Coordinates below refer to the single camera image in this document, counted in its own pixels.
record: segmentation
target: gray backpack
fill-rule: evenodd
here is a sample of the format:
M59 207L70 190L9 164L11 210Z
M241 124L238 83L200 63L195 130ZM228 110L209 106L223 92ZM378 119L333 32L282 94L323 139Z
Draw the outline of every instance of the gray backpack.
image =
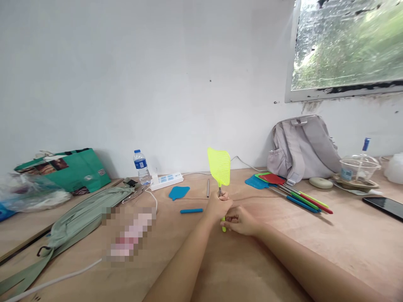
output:
M318 115L278 122L273 140L276 150L269 153L267 170L287 178L291 186L301 179L329 178L341 170L337 146Z

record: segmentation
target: glass window pane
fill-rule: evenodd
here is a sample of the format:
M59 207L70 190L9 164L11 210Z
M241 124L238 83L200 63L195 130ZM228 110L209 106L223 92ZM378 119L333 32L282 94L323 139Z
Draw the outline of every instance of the glass window pane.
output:
M403 78L403 1L301 1L292 90Z

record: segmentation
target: white cable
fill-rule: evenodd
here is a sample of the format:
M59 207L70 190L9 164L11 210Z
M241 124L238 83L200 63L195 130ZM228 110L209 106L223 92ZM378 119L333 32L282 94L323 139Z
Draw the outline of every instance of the white cable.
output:
M256 168L254 168L254 167L252 167L252 166L250 166L250 165L248 165L247 163L245 163L242 159L240 159L239 158L239 156L237 155L237 156L235 156L235 157L233 157L232 158L232 160L231 161L233 161L234 159L239 159L242 163L244 163L246 166L248 166L248 167L251 167L253 170L256 170L257 172L266 172L267 170L258 170L258 169L256 169ZM182 176L185 176L185 175L189 175L189 174L204 174L204 175L211 175L211 173L203 173L203 172L190 172L190 173L185 173L185 174L182 174Z
M189 174L204 174L204 175L211 175L211 173L204 173L204 172L190 172L182 174L182 176L189 175Z
M151 191L147 191L149 188L150 188L150 187L148 187L147 189L145 189L145 191L146 191L147 193L150 193L150 194L151 194L151 196L154 198L154 200L155 200L155 213L157 214L157 209L158 209L158 200L155 198L154 194L153 194L153 193L151 193Z
M242 163L244 163L246 166L251 167L253 170L256 170L257 172L266 172L267 170L258 170L250 165L248 165L247 163L245 163L242 159L239 158L239 156L235 156L231 161L233 161L234 159L238 158Z
M60 281L66 280L66 279L71 278L71 277L74 277L74 276L77 276L77 275L79 275L79 274L81 274L81 273L83 273L83 272L89 270L89 269L92 268L94 265L97 265L99 262L101 262L101 260L102 260L102 259L99 259L99 260L95 261L93 264L87 266L85 269L82 269L81 271L77 271L77 272L74 272L74 273L70 273L70 274L64 275L64 276L62 276L62 277L59 277L59 278L57 278L57 279L54 279L54 280L52 280L52 281L49 281L49 282L46 282L46 283L44 283L44 284L41 284L41 285L39 285L39 286L37 286L37 287L34 287L34 288L30 289L30 290L27 290L26 292L23 292L23 293L21 293L21 294L15 296L15 297L12 297L11 299L6 300L5 302L17 302L17 301L19 301L19 300L21 300L21 299L23 299L23 298L29 296L30 294L33 294L33 293L35 293L35 292L37 292L37 291L39 291L39 290L41 290L41 289L43 289L43 288L45 288L45 287L48 287L49 285L58 283L58 282L60 282Z

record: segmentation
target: power strip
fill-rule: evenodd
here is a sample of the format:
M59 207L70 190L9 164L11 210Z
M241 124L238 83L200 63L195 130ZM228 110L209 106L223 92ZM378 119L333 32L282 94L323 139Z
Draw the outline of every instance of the power strip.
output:
M157 176L158 175L153 175L151 179L151 191L162 189L163 187L169 187L170 185L175 185L183 181L183 176L179 172L161 177Z

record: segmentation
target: smartphone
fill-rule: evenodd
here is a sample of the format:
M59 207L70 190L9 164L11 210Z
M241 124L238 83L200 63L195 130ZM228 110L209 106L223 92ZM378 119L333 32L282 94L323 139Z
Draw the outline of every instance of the smartphone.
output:
M364 197L363 202L403 221L403 204L386 197Z

